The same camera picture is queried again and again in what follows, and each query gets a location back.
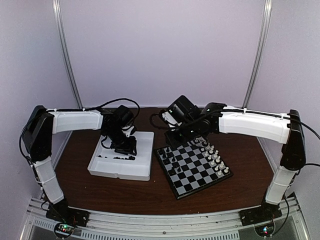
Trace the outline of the black king piece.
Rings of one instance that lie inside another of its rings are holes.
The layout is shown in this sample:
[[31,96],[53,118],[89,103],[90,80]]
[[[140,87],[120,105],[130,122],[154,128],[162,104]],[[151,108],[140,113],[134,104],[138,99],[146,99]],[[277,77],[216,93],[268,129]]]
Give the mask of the black king piece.
[[173,175],[175,175],[176,174],[176,172],[175,172],[175,170],[172,168],[170,171],[169,171],[169,175],[170,176],[173,176]]

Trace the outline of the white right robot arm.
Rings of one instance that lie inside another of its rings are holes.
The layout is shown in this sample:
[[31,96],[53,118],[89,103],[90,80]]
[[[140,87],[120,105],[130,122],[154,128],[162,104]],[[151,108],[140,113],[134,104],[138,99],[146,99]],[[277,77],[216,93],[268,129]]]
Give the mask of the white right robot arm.
[[306,163],[305,138],[296,110],[269,113],[210,102],[204,108],[181,95],[161,110],[160,119],[168,125],[165,139],[178,147],[197,137],[209,134],[239,134],[266,139],[282,145],[281,158],[266,189],[264,204],[256,210],[259,220],[268,220],[275,212],[298,171]]

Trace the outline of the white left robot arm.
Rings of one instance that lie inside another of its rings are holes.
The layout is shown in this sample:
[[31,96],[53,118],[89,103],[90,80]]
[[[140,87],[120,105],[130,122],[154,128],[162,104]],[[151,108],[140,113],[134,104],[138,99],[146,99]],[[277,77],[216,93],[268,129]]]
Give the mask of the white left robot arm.
[[137,140],[132,133],[136,115],[126,106],[113,111],[103,107],[83,109],[48,109],[37,105],[21,132],[27,151],[25,157],[43,188],[53,215],[61,222],[72,218],[68,201],[58,183],[52,165],[53,135],[62,132],[99,130],[110,139],[111,149],[124,155],[136,155]]

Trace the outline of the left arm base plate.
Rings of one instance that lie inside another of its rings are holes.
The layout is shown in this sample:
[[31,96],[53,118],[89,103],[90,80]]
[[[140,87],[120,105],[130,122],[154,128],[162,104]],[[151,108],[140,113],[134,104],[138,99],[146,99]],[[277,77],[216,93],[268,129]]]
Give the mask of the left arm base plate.
[[66,223],[70,226],[86,227],[90,213],[85,210],[67,208],[65,210],[55,210],[50,208],[45,217],[58,222]]

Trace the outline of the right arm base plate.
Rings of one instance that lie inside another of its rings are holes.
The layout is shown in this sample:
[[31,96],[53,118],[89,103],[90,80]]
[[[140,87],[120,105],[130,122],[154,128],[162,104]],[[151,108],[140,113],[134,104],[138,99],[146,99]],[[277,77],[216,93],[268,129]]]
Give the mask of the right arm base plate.
[[279,208],[255,207],[244,209],[239,212],[242,226],[255,225],[262,222],[272,221],[281,217],[282,211]]

